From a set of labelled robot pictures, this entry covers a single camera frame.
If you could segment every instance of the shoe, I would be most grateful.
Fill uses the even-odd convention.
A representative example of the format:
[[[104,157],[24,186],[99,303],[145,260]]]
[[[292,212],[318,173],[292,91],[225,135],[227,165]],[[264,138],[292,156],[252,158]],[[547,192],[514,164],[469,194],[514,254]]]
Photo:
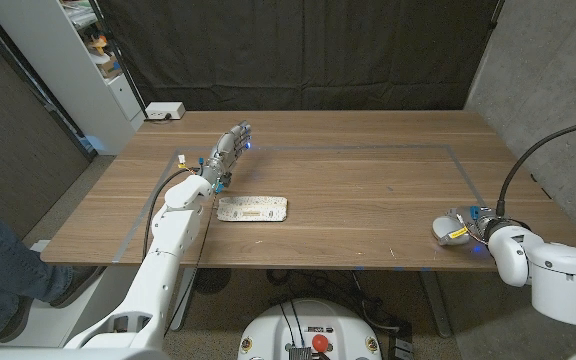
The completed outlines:
[[[19,334],[21,334],[26,328],[28,323],[28,314],[30,314],[30,307],[32,305],[33,298],[26,296],[19,297],[19,304],[17,305],[17,311],[8,321],[8,324],[0,331],[0,342],[6,343],[15,339]]]
[[[63,294],[50,302],[50,306],[61,309],[72,304],[105,269],[105,266],[73,266],[70,285]]]

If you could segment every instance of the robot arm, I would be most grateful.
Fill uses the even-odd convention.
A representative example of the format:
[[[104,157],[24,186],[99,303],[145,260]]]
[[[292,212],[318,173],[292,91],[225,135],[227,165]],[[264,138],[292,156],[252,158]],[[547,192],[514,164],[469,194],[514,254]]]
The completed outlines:
[[[250,125],[244,121],[222,135],[201,176],[191,175],[166,192],[165,204],[153,216],[154,239],[126,298],[65,348],[161,349],[179,260],[199,233],[201,202],[228,186],[237,159],[250,148],[249,140]]]
[[[576,325],[575,247],[545,243],[526,224],[477,206],[450,209],[435,220],[433,231],[440,245],[460,245],[471,239],[485,244],[506,284],[532,285],[537,311]]]
[[[576,325],[576,248],[544,243],[520,226],[495,230],[488,243],[501,279],[532,285],[532,305],[540,313]]]

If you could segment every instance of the wooden table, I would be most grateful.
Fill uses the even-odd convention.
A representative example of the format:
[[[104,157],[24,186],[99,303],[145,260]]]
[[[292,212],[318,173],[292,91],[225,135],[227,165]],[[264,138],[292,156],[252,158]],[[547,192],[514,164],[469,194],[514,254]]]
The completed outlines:
[[[218,202],[208,203],[183,265],[194,266],[203,245],[199,267],[496,270],[485,247],[441,247],[431,234],[451,207],[494,206],[516,159],[478,114],[462,111],[187,112],[144,124],[42,258],[139,264],[148,199],[176,155],[195,164],[241,120],[252,125],[253,149],[219,196],[283,196],[288,217],[220,222]],[[527,171],[506,202],[546,241],[576,246],[576,227]]]

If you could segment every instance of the yellow label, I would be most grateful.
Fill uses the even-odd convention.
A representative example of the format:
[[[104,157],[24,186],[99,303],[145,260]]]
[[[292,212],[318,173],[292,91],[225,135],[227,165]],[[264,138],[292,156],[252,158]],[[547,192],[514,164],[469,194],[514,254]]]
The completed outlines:
[[[450,233],[449,236],[450,236],[451,239],[454,239],[454,238],[456,238],[456,237],[458,237],[458,236],[461,236],[461,235],[463,235],[463,234],[465,234],[465,233],[467,233],[467,232],[468,232],[468,229],[466,229],[465,227],[463,227],[463,228],[461,228],[461,229],[459,229],[459,230],[457,230],[457,231],[455,231],[455,232]]]

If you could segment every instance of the black cable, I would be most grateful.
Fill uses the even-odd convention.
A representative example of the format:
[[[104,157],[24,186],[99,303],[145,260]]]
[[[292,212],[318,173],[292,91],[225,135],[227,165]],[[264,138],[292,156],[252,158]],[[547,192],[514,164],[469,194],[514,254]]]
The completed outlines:
[[[297,320],[297,327],[299,328],[299,336],[301,336],[301,347],[306,347],[306,342],[304,341],[304,334],[301,332],[301,324],[299,324],[299,317],[297,316],[297,310],[295,310],[295,304],[290,299],[290,306],[292,306],[292,313],[295,314],[295,320]]]
[[[152,223],[152,212],[155,210],[155,204],[157,203],[157,197],[159,197],[159,193],[163,190],[164,186],[166,186],[170,180],[172,180],[175,176],[188,171],[187,168],[180,169],[175,171],[172,175],[168,176],[164,182],[159,185],[157,191],[155,191],[155,196],[152,198],[152,203],[150,204],[150,210],[148,211],[148,220],[146,221],[146,233],[144,234],[144,245],[143,245],[143,254],[141,256],[141,261],[143,262],[146,258],[146,254],[148,252],[148,235],[150,235],[150,224]]]
[[[281,305],[281,303],[279,303],[279,307],[281,308],[281,313],[284,314],[286,324],[288,324],[288,330],[290,330],[290,338],[292,339],[292,346],[295,346],[295,337],[292,335],[292,327],[290,326],[290,321],[288,321],[288,317],[286,316],[286,312],[284,311],[284,307]]]
[[[166,326],[166,330],[164,331],[163,337],[166,337],[166,335],[168,334],[168,331],[170,330],[170,327],[172,326],[172,322],[175,320],[175,316],[177,316],[179,309],[181,309],[181,304],[184,302],[184,299],[186,299],[186,295],[188,295],[188,291],[190,291],[190,288],[192,287],[192,282],[195,281],[195,275],[197,275],[197,268],[195,268],[195,271],[192,272],[192,277],[190,278],[190,282],[188,283],[188,286],[186,286],[186,290],[184,291],[184,294],[181,296],[181,301],[179,301],[179,305],[177,305],[175,312],[172,313],[172,317],[170,318],[170,321],[168,322],[168,326]]]
[[[565,129],[559,130],[555,133],[552,133],[552,134],[546,136],[545,138],[539,140],[535,145],[531,146],[530,149],[528,149],[519,158],[519,160],[517,160],[515,165],[512,167],[512,169],[508,173],[508,176],[506,176],[506,180],[504,180],[504,184],[501,186],[501,192],[499,193],[499,200],[497,200],[497,210],[496,210],[497,216],[502,217],[506,213],[506,202],[505,202],[506,191],[508,190],[508,186],[510,185],[510,181],[515,176],[515,173],[517,172],[517,170],[519,170],[519,167],[524,163],[524,161],[526,161],[526,159],[530,155],[532,155],[532,153],[534,153],[535,150],[539,149],[543,144],[549,142],[550,140],[556,139],[556,138],[560,137],[561,135],[565,135],[565,134],[571,133],[573,131],[576,131],[576,125],[567,127]]]
[[[269,277],[269,280],[270,280],[270,278],[276,279],[274,277],[274,275],[272,274],[272,272],[274,272],[274,271],[275,270],[268,270],[267,276]],[[296,275],[302,276],[304,279],[307,280],[308,284],[310,284],[310,286],[313,289],[316,289],[316,290],[312,290],[312,291],[299,291],[299,292],[297,292],[293,289],[293,282],[290,281],[292,279],[292,277],[288,277],[288,275],[286,275],[286,276],[282,277],[282,280],[287,279],[288,290],[290,291],[293,298],[323,297],[323,298],[328,299],[332,302],[343,303],[345,306],[347,306],[349,309],[353,310],[356,314],[359,314],[364,319],[366,318],[366,315],[375,317],[376,312],[379,312],[379,313],[382,313],[386,316],[386,318],[387,318],[386,322],[387,323],[397,324],[397,326],[399,326],[400,329],[410,328],[410,323],[408,323],[405,320],[399,319],[396,316],[394,316],[393,314],[391,314],[390,312],[384,310],[382,307],[383,301],[381,301],[381,299],[368,297],[363,292],[363,290],[361,290],[360,288],[356,289],[356,284],[355,284],[354,279],[352,279],[352,280],[349,279],[341,271],[337,271],[335,273],[339,274],[341,278],[348,281],[348,283],[352,284],[352,285],[344,287],[341,284],[339,284],[338,282],[329,279],[327,272],[323,272],[323,271],[319,271],[319,270],[316,270],[316,271],[288,270],[288,271],[289,271],[289,274],[296,274]],[[364,305],[362,304],[362,302],[365,305],[370,305],[370,309],[365,309],[365,311],[367,311],[368,314],[364,313]],[[393,333],[393,334],[400,334],[402,330],[400,330],[399,332],[396,332],[396,331],[389,331],[389,330],[382,329],[382,331],[386,331],[388,333]]]

